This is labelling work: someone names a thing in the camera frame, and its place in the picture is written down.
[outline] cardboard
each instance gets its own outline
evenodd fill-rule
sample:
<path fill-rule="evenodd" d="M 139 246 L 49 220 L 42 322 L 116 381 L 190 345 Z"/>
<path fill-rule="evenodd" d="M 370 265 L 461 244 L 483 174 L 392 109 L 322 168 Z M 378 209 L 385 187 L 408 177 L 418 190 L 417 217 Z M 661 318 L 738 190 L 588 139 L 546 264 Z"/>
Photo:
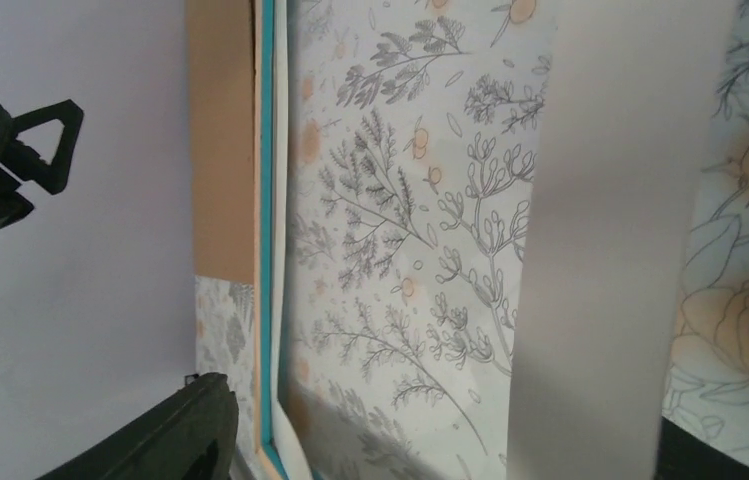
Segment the cardboard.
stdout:
<path fill-rule="evenodd" d="M 254 283 L 252 2 L 187 0 L 195 274 Z"/>

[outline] floral wrapping paper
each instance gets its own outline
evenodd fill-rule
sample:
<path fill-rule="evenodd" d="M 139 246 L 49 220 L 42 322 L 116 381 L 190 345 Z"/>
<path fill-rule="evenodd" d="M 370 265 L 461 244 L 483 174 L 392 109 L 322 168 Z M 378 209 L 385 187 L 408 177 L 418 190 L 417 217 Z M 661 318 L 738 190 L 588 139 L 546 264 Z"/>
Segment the floral wrapping paper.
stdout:
<path fill-rule="evenodd" d="M 663 415 L 749 465 L 749 0 L 716 86 Z"/>
<path fill-rule="evenodd" d="M 326 479 L 505 478 L 559 0 L 293 0 L 285 378 Z M 749 0 L 716 87 L 663 415 L 749 464 Z M 252 288 L 198 278 L 252 451 Z"/>

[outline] white wall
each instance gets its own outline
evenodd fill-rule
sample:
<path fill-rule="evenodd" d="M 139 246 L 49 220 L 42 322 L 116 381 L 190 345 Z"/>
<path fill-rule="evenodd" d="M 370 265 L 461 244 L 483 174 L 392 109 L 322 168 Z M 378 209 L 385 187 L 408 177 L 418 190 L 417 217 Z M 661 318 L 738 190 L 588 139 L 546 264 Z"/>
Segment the white wall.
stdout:
<path fill-rule="evenodd" d="M 0 479 L 61 464 L 194 369 L 185 68 L 181 0 L 0 0 L 0 102 L 86 113 L 67 190 L 25 186 L 35 212 L 0 232 Z"/>

